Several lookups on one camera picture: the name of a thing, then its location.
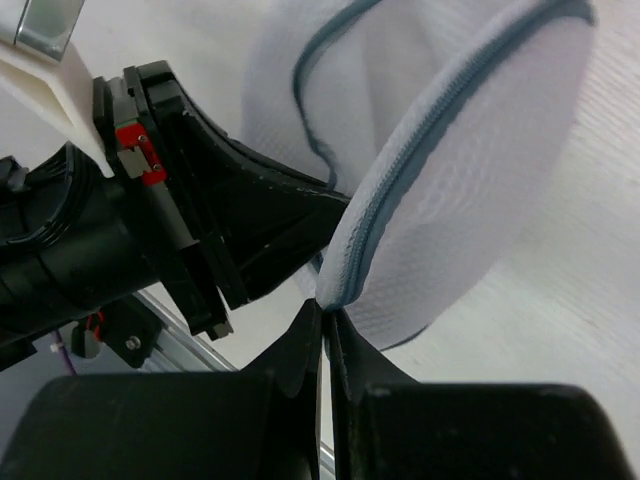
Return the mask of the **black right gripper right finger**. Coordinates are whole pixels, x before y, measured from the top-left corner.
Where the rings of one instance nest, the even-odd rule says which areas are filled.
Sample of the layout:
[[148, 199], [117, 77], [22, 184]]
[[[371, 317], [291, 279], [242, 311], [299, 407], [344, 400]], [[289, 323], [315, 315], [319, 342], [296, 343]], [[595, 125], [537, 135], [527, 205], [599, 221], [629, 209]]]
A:
[[324, 317], [339, 479], [632, 479], [600, 404], [557, 383], [420, 383]]

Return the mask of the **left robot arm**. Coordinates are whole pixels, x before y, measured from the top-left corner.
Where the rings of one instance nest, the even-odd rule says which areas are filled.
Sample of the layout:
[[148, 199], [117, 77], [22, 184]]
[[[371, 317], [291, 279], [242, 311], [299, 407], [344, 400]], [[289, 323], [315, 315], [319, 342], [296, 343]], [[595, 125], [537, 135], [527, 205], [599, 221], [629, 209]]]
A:
[[1, 364], [73, 324], [141, 366], [160, 333], [135, 293], [161, 283], [192, 335], [271, 293], [330, 241], [348, 198], [229, 137], [168, 63], [96, 78], [113, 176], [73, 144], [27, 170], [1, 161]]

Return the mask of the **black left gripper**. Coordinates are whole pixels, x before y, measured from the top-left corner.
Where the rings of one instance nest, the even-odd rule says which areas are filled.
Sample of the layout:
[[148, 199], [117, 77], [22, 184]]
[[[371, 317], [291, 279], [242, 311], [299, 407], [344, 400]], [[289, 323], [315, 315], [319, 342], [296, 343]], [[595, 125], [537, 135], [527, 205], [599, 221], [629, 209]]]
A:
[[192, 335], [231, 334], [220, 292], [232, 309], [271, 293], [349, 203], [229, 137], [165, 61], [94, 79], [93, 121], [126, 192], [118, 211]]

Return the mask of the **white mesh laundry bag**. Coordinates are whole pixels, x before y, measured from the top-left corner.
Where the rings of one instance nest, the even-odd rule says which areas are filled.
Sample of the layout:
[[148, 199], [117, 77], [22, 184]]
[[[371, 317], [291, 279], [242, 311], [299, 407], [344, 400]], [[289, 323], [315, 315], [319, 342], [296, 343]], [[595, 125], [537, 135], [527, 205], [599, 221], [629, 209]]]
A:
[[277, 1], [242, 139], [350, 198], [316, 299], [379, 349], [424, 331], [522, 229], [591, 52], [588, 1]]

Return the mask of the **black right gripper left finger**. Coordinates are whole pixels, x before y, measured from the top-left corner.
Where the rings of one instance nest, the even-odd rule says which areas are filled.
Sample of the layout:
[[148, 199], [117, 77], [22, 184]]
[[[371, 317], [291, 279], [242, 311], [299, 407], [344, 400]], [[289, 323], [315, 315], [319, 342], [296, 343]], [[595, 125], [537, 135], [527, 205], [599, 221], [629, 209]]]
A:
[[59, 378], [34, 397], [5, 479], [316, 479], [321, 320], [307, 300], [235, 372]]

